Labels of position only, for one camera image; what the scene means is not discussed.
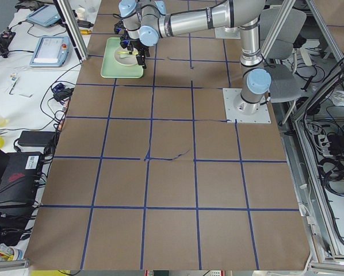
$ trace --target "chair backrest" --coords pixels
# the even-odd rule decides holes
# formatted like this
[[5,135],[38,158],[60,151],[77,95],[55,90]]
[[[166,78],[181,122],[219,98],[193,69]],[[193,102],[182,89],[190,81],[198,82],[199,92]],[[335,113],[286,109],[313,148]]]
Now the chair backrest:
[[[274,20],[277,17],[280,8],[263,10],[260,15],[260,42],[264,43]],[[286,59],[293,49],[293,43],[299,35],[306,20],[306,14],[301,10],[291,9],[288,17],[275,40],[267,58],[269,59]]]

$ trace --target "blue tablet device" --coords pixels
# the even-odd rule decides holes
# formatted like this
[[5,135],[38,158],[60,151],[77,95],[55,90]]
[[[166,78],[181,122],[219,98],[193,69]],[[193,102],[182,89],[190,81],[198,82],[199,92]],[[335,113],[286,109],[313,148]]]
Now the blue tablet device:
[[26,18],[29,22],[39,24],[44,27],[50,27],[60,19],[61,17],[59,16],[55,5],[44,5],[40,9],[29,14]]
[[62,66],[68,55],[70,39],[68,36],[43,36],[36,45],[30,61],[32,67]]

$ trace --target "green tray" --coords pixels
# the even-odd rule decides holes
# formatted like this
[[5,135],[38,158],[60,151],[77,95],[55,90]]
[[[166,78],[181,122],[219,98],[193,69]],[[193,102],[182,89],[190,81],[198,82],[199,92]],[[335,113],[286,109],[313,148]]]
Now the green tray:
[[124,66],[116,62],[114,52],[120,46],[119,37],[110,37],[107,39],[101,76],[103,78],[119,78],[119,79],[137,79],[143,76],[143,67],[140,65]]

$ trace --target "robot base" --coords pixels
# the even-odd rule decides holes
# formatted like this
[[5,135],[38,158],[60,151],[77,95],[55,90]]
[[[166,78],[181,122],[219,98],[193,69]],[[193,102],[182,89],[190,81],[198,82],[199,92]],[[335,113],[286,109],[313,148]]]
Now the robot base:
[[241,93],[241,88],[224,88],[223,98],[225,107],[225,117],[230,120],[230,123],[247,123],[247,124],[270,124],[270,116],[267,105],[261,105],[259,110],[252,115],[242,114],[237,108],[234,107],[234,99]]
[[240,39],[239,28],[219,27],[214,29],[216,39]]

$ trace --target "barcode sticker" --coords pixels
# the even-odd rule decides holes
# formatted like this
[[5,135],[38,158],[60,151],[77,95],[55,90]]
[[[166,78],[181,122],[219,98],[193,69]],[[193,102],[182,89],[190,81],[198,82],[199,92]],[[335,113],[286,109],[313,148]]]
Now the barcode sticker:
[[39,156],[29,156],[28,161],[26,163],[26,170],[33,170],[36,168],[36,165],[38,164]]

